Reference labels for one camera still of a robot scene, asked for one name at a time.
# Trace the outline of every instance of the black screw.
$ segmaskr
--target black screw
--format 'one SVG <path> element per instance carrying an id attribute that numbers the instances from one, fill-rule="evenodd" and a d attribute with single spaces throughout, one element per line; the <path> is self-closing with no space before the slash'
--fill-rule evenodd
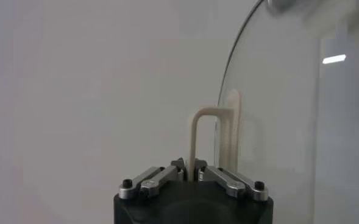
<path id="1" fill-rule="evenodd" d="M 132 180 L 131 179 L 123 180 L 123 188 L 131 188 L 131 187 L 132 187 Z"/>
<path id="2" fill-rule="evenodd" d="M 263 191 L 265 189 L 265 184 L 262 181 L 255 182 L 255 190 Z"/>

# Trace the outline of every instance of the white background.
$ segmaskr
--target white background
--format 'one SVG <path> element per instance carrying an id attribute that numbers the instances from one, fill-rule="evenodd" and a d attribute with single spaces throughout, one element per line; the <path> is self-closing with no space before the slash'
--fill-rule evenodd
<path id="1" fill-rule="evenodd" d="M 253 4 L 0 0 L 0 223 L 112 223 L 123 178 L 187 155 Z"/>

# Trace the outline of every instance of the white plastic hook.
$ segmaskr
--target white plastic hook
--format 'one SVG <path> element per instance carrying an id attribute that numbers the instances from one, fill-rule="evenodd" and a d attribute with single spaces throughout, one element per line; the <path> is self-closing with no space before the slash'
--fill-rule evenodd
<path id="1" fill-rule="evenodd" d="M 191 120 L 190 154 L 187 161 L 188 181 L 194 180 L 196 156 L 197 124 L 202 116 L 216 116 L 220 121 L 219 167 L 232 172 L 237 170 L 238 133 L 240 121 L 241 97 L 233 89 L 226 99 L 225 107 L 205 107 L 197 111 Z"/>

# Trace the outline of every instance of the silver linkage bar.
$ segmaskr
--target silver linkage bar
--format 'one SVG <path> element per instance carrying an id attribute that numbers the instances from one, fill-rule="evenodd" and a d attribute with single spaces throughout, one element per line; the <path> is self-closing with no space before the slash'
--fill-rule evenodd
<path id="1" fill-rule="evenodd" d="M 160 172 L 160 168 L 151 167 L 134 179 L 125 179 L 119 186 L 119 197 L 121 199 L 131 199 L 138 194 L 140 184 L 143 180 L 149 179 Z"/>
<path id="2" fill-rule="evenodd" d="M 249 195 L 255 201 L 267 201 L 269 198 L 269 191 L 265 187 L 264 182 L 252 181 L 240 173 L 229 172 L 228 170 L 222 171 L 224 174 L 231 178 L 240 181 L 246 185 L 246 194 Z"/>
<path id="3" fill-rule="evenodd" d="M 199 169 L 198 181 L 215 181 L 222 186 L 227 195 L 238 198 L 246 191 L 244 183 L 234 180 L 214 166 L 207 166 Z"/>
<path id="4" fill-rule="evenodd" d="M 183 169 L 177 166 L 168 166 L 163 171 L 149 180 L 144 180 L 141 183 L 140 196 L 142 198 L 149 198 L 159 194 L 159 189 L 167 181 L 183 181 Z"/>

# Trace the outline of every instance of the white wall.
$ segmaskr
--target white wall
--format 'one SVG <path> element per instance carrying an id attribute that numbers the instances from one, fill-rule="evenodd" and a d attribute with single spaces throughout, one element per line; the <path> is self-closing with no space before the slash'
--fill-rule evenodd
<path id="1" fill-rule="evenodd" d="M 0 0 L 0 223 L 112 223 L 123 178 L 187 154 L 253 3 Z"/>

